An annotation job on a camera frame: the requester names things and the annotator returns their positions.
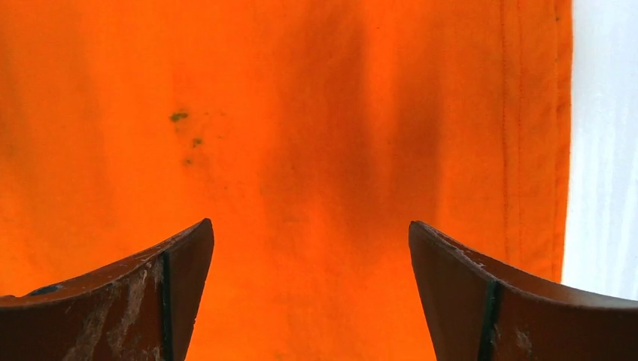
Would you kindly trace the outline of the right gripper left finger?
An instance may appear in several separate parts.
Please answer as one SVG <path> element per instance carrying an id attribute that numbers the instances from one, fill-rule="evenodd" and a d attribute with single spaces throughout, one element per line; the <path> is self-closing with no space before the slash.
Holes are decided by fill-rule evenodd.
<path id="1" fill-rule="evenodd" d="M 204 219 L 76 278 L 1 298 L 3 360 L 183 360 L 214 249 Z"/>

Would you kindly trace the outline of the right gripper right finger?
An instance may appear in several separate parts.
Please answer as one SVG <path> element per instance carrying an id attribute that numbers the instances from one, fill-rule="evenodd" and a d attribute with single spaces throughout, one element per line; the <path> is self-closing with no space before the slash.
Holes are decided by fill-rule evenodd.
<path id="1" fill-rule="evenodd" d="M 539 278 L 421 221 L 409 249 L 439 360 L 637 358 L 633 300 Z"/>

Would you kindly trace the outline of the orange t-shirt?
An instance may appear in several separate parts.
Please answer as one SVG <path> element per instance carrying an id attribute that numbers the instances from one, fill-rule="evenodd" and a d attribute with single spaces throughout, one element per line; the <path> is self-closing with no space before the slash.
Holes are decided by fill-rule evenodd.
<path id="1" fill-rule="evenodd" d="M 1 292 L 202 218 L 191 360 L 432 360 L 423 220 L 561 279 L 569 1 L 3 1 Z"/>

